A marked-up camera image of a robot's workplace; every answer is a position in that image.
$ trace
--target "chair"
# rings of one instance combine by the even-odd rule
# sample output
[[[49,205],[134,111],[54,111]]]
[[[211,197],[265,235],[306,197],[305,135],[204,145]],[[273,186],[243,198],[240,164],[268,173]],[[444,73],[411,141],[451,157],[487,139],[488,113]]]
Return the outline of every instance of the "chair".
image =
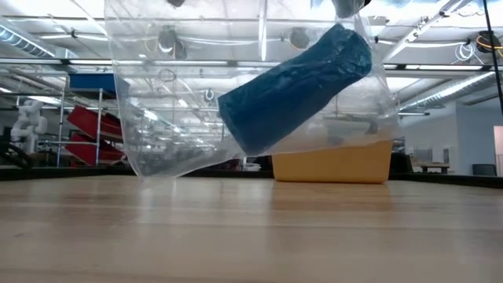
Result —
[[[497,176],[494,164],[473,164],[472,170],[475,176]]]

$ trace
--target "clear plastic bag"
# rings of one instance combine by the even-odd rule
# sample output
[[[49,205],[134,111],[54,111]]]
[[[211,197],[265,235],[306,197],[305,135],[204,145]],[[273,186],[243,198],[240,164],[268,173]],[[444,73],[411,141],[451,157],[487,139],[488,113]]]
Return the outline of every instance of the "clear plastic bag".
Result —
[[[337,20],[330,1],[169,2],[105,1],[114,71],[128,82],[118,85],[124,148],[138,175],[396,137],[362,2],[336,5],[348,16]]]

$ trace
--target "red shelf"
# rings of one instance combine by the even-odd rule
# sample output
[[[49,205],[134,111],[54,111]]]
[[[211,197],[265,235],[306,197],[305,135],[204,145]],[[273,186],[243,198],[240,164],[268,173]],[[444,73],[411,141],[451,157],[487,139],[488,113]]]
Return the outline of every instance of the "red shelf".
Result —
[[[73,134],[70,142],[95,142],[95,140],[84,134]],[[96,145],[66,145],[65,148],[86,165],[96,165]],[[101,140],[100,164],[111,164],[120,160],[122,156],[123,153],[120,150]]]
[[[87,110],[84,107],[76,106],[72,113],[68,116],[68,122],[74,124],[91,138],[96,139],[97,118],[98,116],[96,112]],[[102,115],[100,136],[108,141],[123,142],[120,120],[108,113]]]

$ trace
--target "blue bin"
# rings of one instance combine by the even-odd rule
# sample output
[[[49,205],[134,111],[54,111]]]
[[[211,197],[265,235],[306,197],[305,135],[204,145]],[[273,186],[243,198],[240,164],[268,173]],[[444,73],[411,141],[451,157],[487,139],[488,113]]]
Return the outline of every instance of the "blue bin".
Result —
[[[122,91],[129,89],[129,83],[118,79],[117,86]],[[116,94],[116,81],[113,74],[70,74],[70,88],[73,90],[99,90]]]

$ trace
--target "desk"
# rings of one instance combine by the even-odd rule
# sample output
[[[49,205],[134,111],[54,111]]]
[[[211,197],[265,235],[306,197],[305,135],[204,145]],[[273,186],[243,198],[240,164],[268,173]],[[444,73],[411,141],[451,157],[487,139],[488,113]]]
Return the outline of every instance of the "desk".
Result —
[[[413,167],[421,167],[423,173],[428,173],[428,168],[440,168],[442,174],[447,174],[447,170],[449,169],[449,164],[441,164],[441,163],[429,163],[429,164],[413,164]]]
[[[501,282],[503,190],[0,182],[0,282]]]

